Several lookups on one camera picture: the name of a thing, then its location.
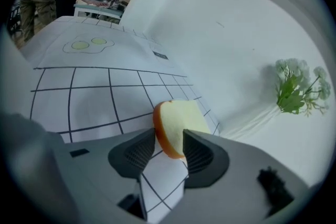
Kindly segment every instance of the grid pattern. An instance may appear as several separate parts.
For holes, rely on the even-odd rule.
[[[219,123],[187,77],[101,67],[46,67],[35,71],[40,77],[31,90],[34,98],[30,118],[48,131],[61,134],[66,143],[152,127],[153,108],[172,99],[196,100],[212,134],[219,134]],[[161,220],[182,198],[187,176],[186,164],[168,158],[156,141],[141,177],[149,222]]]

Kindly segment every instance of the green circle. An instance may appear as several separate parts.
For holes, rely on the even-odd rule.
[[[72,48],[73,49],[76,49],[76,50],[83,50],[83,49],[86,49],[89,44],[85,41],[76,41],[74,43],[72,43]]]
[[[92,40],[92,43],[97,44],[97,45],[102,45],[102,44],[106,44],[107,41],[105,39],[99,38],[99,37],[95,37]]]

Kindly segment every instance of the black sticker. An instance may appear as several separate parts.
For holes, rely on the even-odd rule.
[[[166,55],[164,55],[164,54],[160,54],[160,53],[155,52],[155,51],[153,51],[153,53],[154,53],[156,56],[158,56],[158,57],[160,57],[160,58],[162,58],[162,59],[169,60],[168,57],[167,57]]]

